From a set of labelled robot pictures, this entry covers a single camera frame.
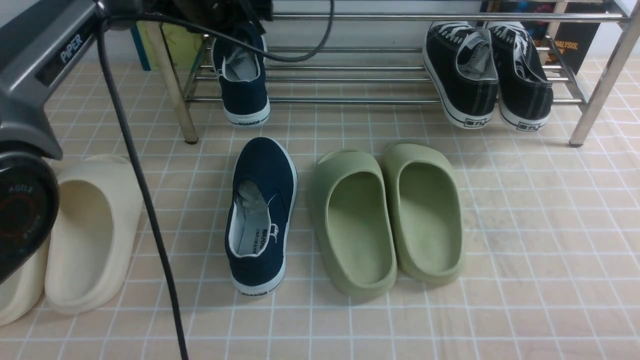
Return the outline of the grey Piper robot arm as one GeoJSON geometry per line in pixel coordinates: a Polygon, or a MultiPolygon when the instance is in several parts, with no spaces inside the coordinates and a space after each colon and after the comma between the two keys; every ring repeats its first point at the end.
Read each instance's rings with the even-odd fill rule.
{"type": "Polygon", "coordinates": [[[45,159],[63,153],[45,104],[88,48],[105,50],[105,32],[138,21],[218,35],[242,21],[271,21],[270,0],[39,0],[1,27],[1,199],[33,185],[34,205],[1,215],[1,280],[44,244],[58,214],[58,185],[45,159]]]}

